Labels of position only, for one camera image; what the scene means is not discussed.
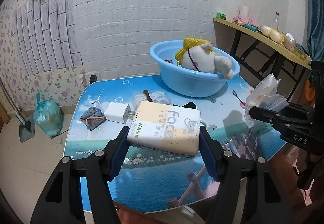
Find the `curtain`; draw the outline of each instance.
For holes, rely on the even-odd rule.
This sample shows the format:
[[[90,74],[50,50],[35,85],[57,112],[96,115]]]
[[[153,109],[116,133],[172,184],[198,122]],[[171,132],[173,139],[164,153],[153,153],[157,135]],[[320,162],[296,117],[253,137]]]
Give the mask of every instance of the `curtain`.
[[[324,2],[322,0],[307,0],[307,2],[307,48],[305,49],[312,60],[324,62]]]

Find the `yellow tabletop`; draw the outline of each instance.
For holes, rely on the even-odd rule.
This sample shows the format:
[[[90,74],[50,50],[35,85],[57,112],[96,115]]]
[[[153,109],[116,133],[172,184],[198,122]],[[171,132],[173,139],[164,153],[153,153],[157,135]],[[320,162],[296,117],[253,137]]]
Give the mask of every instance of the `yellow tabletop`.
[[[305,68],[308,68],[309,70],[312,70],[312,68],[310,67],[309,64],[307,64],[307,62],[305,62],[304,60],[300,59],[299,57],[297,57],[293,52],[289,51],[288,49],[286,49],[284,46],[272,41],[270,38],[258,33],[258,32],[254,32],[250,29],[247,29],[246,27],[240,26],[238,24],[234,24],[232,22],[223,20],[223,19],[219,19],[219,18],[214,18],[215,22],[221,23],[221,24],[225,24],[228,25],[232,28],[235,28],[247,35],[250,35],[251,37],[254,37],[257,40],[260,40],[262,43],[265,43],[266,45],[270,46],[271,48],[273,48],[274,50],[276,50],[277,52],[279,52],[280,54],[282,54],[285,58],[287,58],[288,60],[295,62]]]

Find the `baseboard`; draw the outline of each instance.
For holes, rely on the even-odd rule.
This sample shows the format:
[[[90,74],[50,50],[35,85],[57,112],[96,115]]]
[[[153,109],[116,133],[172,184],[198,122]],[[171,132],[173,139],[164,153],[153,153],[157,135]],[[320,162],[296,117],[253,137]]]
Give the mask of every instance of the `baseboard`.
[[[62,113],[64,113],[64,114],[72,114],[72,113],[74,113],[76,106],[77,106],[76,104],[69,105],[69,106],[62,106],[62,107],[60,107],[60,109],[61,109]],[[27,117],[32,117],[34,114],[34,110],[25,111],[25,114]],[[14,112],[8,113],[8,115],[10,118],[16,118],[16,115]]]

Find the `metal screw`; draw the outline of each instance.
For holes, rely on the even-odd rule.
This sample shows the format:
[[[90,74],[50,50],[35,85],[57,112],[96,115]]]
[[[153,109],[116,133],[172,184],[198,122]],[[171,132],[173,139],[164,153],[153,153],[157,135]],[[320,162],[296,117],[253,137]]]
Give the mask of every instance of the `metal screw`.
[[[229,150],[225,150],[224,155],[227,156],[227,157],[231,157],[233,155],[233,153],[231,151],[229,151]]]
[[[261,164],[264,164],[266,162],[266,160],[263,157],[259,157],[258,162]]]
[[[103,150],[97,150],[97,151],[95,152],[95,155],[96,155],[96,156],[103,156],[104,153],[105,153],[105,152],[104,152]]]
[[[68,161],[70,161],[70,158],[68,156],[64,156],[62,158],[62,163],[67,163]]]

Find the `tissue pack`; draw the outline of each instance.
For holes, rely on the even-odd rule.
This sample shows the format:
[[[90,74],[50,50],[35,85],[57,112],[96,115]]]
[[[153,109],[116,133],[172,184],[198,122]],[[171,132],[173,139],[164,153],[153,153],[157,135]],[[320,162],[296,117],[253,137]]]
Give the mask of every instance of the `tissue pack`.
[[[130,127],[131,146],[192,158],[198,153],[200,111],[141,101]]]

